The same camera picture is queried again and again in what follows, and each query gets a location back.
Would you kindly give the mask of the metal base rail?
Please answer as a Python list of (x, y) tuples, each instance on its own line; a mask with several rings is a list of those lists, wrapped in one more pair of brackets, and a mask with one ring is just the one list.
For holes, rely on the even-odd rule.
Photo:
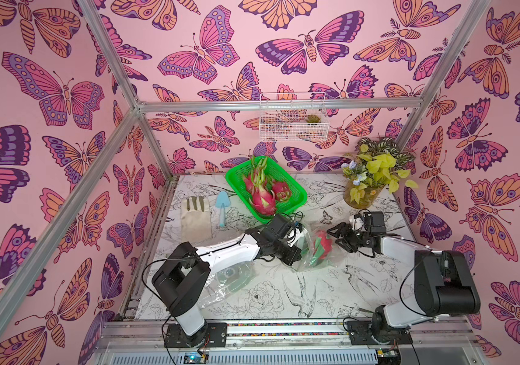
[(189, 347), (174, 322), (106, 325), (91, 364), (485, 364), (465, 320), (427, 322), (377, 342), (369, 320), (220, 320)]

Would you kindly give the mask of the clear green zip-top bag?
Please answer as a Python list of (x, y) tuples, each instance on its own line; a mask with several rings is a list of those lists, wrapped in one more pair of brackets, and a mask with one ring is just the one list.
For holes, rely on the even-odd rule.
[(200, 303), (203, 307), (224, 301), (232, 294), (245, 288), (255, 277), (252, 263), (245, 262), (230, 266), (211, 275), (202, 292)]

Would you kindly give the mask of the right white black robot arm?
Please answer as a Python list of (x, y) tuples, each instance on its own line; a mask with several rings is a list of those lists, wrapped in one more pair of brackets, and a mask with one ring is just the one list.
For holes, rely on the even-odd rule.
[(413, 278), (414, 293), (403, 297), (399, 290), (397, 303), (381, 305), (372, 314), (369, 332), (380, 345), (393, 344), (413, 325), (440, 316), (480, 312), (480, 296), (465, 256), (454, 250), (433, 250), (414, 240), (389, 234), (381, 211), (355, 214), (347, 223), (328, 229), (327, 234), (349, 253), (370, 249), (374, 256), (387, 256), (410, 266), (401, 286)]

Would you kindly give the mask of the green plastic basket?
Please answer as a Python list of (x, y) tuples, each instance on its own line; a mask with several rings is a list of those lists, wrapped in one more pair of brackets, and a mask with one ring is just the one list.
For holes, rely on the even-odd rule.
[(272, 158), (252, 158), (231, 168), (226, 181), (252, 216), (267, 223), (276, 214), (298, 212), (307, 192)]

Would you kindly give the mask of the pink dragon fruit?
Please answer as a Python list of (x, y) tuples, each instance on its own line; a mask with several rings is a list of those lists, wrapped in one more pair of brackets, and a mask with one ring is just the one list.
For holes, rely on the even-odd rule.
[(246, 185), (246, 191), (252, 194), (255, 191), (255, 188), (258, 182), (261, 180), (261, 175), (265, 169), (264, 166), (264, 158), (262, 157), (253, 157), (250, 160), (251, 171), (247, 176), (244, 176), (243, 181)]
[(271, 191), (275, 194), (278, 202), (288, 202), (292, 196), (290, 187), (284, 181), (274, 181), (271, 185)]
[(312, 242), (312, 251), (309, 258), (309, 266), (317, 267), (327, 260), (332, 252), (333, 240), (326, 231), (316, 231), (316, 238)]
[(261, 176), (261, 180), (258, 182), (250, 198), (250, 204), (258, 214), (274, 216), (277, 211), (276, 201), (275, 194), (265, 187), (264, 179)]

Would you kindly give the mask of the potted plant in amber vase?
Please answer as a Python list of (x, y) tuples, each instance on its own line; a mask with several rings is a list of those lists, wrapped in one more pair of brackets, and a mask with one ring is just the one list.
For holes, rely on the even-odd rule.
[(362, 138), (346, 158), (348, 162), (341, 165), (347, 179), (344, 200), (352, 208), (368, 209), (384, 189), (395, 193), (400, 188), (418, 187), (408, 167), (415, 156), (402, 151), (392, 138)]

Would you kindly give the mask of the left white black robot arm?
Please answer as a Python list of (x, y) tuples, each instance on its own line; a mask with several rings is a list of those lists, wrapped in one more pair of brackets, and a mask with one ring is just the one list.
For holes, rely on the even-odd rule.
[(286, 214), (276, 214), (268, 223), (249, 228), (237, 237), (211, 246), (179, 244), (153, 275), (151, 284), (169, 316), (176, 322), (163, 336), (170, 348), (200, 348), (220, 342), (225, 323), (211, 325), (197, 304), (208, 279), (218, 272), (257, 259), (274, 257), (291, 266), (301, 260), (298, 241), (304, 226)]

